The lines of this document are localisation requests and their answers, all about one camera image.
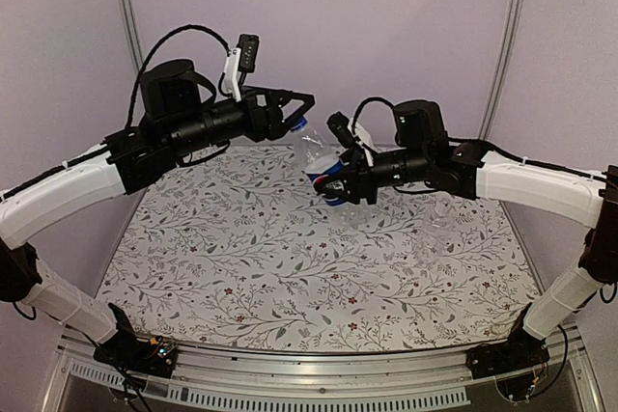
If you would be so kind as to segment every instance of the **blue bottle cap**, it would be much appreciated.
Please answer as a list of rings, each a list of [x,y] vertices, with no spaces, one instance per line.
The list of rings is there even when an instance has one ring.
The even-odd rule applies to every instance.
[[[301,130],[303,127],[307,125],[307,120],[305,120],[304,116],[300,118],[296,124],[294,124],[291,128],[291,132],[296,132],[297,130]]]

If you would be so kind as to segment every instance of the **bottle label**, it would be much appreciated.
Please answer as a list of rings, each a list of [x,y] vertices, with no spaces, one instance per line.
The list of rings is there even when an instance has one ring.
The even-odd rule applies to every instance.
[[[322,174],[309,174],[309,173],[307,173],[307,177],[315,184],[316,181],[318,181],[319,179],[321,179],[321,178],[323,178],[325,176],[330,176],[332,174],[337,174],[342,169],[344,169],[344,165],[343,165],[343,163],[340,160],[340,161],[337,161],[336,164],[334,164],[333,166],[328,168],[324,173],[322,173]],[[332,186],[334,188],[340,187],[340,189],[342,191],[344,190],[344,183],[342,181],[331,182],[330,186]],[[326,204],[329,205],[329,206],[338,206],[338,205],[342,205],[343,203],[346,202],[346,200],[344,200],[342,198],[337,198],[334,195],[323,195],[323,198],[324,198],[324,201],[326,202]]]

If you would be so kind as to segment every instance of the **clear plastic bottle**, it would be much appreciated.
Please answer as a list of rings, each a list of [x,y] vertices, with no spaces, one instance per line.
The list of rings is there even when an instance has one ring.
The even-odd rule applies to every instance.
[[[454,229],[453,201],[447,193],[436,193],[435,204],[430,206],[423,218],[418,261],[433,264],[444,256],[446,247],[452,239]]]
[[[335,174],[343,169],[343,163],[335,150],[307,123],[307,120],[300,119],[292,128],[292,134],[295,137],[296,163],[310,180],[313,181],[324,174]],[[330,206],[329,216],[339,222],[355,228],[366,222],[363,206],[353,205],[336,197],[324,196],[323,199]]]

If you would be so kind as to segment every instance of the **transparent object on table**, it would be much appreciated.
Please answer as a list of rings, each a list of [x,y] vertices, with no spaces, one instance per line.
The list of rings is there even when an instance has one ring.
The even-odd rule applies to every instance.
[[[302,118],[292,128],[295,161],[307,177],[314,181],[323,175],[335,174],[343,169],[343,163],[335,150],[327,144],[320,133]],[[323,196],[328,206],[328,216],[335,221],[358,228],[367,222],[363,205],[353,205],[336,197]]]
[[[452,239],[455,215],[452,197],[444,192],[435,196],[435,203],[425,212],[420,230],[418,261],[421,264],[433,264],[444,256]]]

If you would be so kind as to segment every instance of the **blue label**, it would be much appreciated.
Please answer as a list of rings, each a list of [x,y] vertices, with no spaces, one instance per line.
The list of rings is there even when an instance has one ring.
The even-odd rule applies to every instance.
[[[332,165],[330,168],[326,170],[326,172],[322,174],[307,174],[307,177],[315,184],[317,179],[321,179],[324,176],[330,176],[333,174],[337,174],[342,169],[344,169],[344,165],[341,161],[338,161],[336,164]],[[341,182],[341,189],[343,190],[344,184]],[[334,195],[323,195],[324,201],[329,206],[338,206],[342,205],[346,202],[343,198],[338,198]]]

